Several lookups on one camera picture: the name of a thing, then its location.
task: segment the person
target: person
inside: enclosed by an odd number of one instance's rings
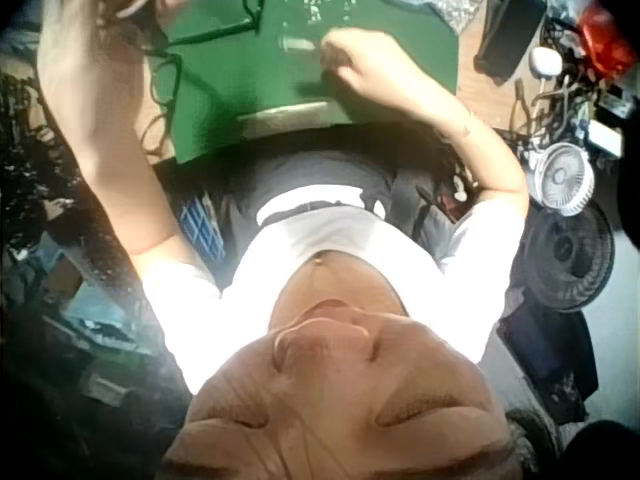
[[[293,209],[263,225],[220,292],[134,133],[139,62],[117,37],[106,41],[97,0],[43,3],[46,104],[195,395],[163,474],[521,477],[503,407],[476,366],[529,205],[523,171],[491,128],[391,36],[330,31],[325,68],[356,94],[436,128],[482,193],[438,259],[379,209],[348,199]],[[289,209],[277,198],[264,216]]]

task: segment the green mat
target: green mat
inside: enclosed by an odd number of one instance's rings
[[[167,33],[171,41],[244,18],[241,0],[195,0]],[[425,71],[455,91],[458,39],[435,15],[383,0],[266,0],[259,34],[245,32],[169,49],[183,62],[171,132],[178,162],[238,142],[238,116],[326,100],[317,60],[286,54],[279,41],[283,35],[319,41],[337,26],[394,35]],[[161,70],[154,77],[159,96],[167,95],[174,81],[171,69]],[[340,109],[331,115],[334,123],[350,121]]]

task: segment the sleeve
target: sleeve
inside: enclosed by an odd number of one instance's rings
[[[215,281],[192,265],[156,265],[143,279],[165,344],[194,395],[248,339],[229,321]]]
[[[482,358],[491,329],[504,310],[524,223],[501,200],[480,202],[458,222],[438,262],[452,298],[458,299],[452,307],[457,321],[446,327],[447,340],[474,362]]]

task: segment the red object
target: red object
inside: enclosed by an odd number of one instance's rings
[[[578,22],[582,47],[594,68],[606,78],[622,75],[636,63],[636,56],[618,32],[613,16],[594,3],[587,7]]]

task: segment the white fan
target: white fan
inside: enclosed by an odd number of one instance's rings
[[[595,176],[587,152],[570,143],[557,143],[529,157],[527,185],[540,205],[570,217],[591,199]]]

